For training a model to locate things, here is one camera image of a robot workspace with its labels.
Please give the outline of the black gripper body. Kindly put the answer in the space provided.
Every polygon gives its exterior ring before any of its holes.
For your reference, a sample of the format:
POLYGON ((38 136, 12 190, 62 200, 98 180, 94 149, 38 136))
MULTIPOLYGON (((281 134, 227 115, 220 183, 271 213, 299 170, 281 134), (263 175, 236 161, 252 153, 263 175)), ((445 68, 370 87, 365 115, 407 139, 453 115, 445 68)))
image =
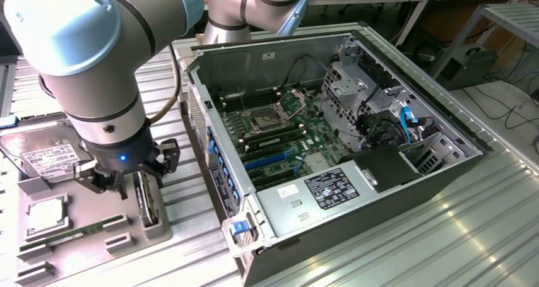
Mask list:
POLYGON ((83 143, 106 172, 135 170, 142 163, 152 161, 159 154, 147 122, 130 138, 118 143, 98 144, 86 139, 83 143))

